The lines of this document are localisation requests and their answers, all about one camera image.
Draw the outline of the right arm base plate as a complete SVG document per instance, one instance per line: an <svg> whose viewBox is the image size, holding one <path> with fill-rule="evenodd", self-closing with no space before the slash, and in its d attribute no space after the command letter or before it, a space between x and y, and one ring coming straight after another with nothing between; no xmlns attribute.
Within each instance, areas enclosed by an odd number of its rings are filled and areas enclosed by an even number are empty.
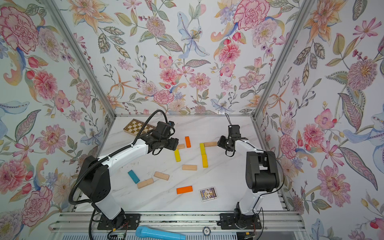
<svg viewBox="0 0 384 240"><path fill-rule="evenodd" d="M234 213L219 214L217 225L222 230L261 230L262 222L258 214L256 215L236 215Z"/></svg>

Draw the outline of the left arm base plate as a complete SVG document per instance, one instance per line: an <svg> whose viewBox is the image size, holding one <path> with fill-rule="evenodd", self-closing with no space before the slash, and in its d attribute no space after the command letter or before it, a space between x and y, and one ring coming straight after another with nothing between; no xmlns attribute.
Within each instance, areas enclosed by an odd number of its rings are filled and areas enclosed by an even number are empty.
<svg viewBox="0 0 384 240"><path fill-rule="evenodd" d="M102 215L97 230L136 230L140 224L140 218L140 214L125 214L124 216L120 214L113 220L109 220L106 216Z"/></svg>

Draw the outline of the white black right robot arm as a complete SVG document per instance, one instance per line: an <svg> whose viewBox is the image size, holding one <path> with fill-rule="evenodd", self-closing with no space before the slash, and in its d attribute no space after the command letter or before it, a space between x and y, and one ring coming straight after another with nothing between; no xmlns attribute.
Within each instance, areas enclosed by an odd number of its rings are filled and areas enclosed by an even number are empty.
<svg viewBox="0 0 384 240"><path fill-rule="evenodd" d="M236 153L246 157L245 180L249 191L234 209L233 224L245 228L257 217L257 210L265 196L278 190L280 175L276 156L271 151L255 147L242 137L239 125L228 126L228 136L221 136L218 147L226 153Z"/></svg>

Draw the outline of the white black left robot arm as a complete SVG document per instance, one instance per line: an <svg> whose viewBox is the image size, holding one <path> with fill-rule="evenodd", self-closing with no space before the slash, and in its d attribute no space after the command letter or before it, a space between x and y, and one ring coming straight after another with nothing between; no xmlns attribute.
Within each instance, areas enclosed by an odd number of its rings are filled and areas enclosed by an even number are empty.
<svg viewBox="0 0 384 240"><path fill-rule="evenodd" d="M91 156L84 160L77 179L78 188L88 197L94 210L107 218L109 226L119 228L127 222L124 210L111 193L112 175L132 161L154 154L156 150L175 151L179 140L172 137L174 126L172 121L158 122L155 129L137 135L127 146L106 156Z"/></svg>

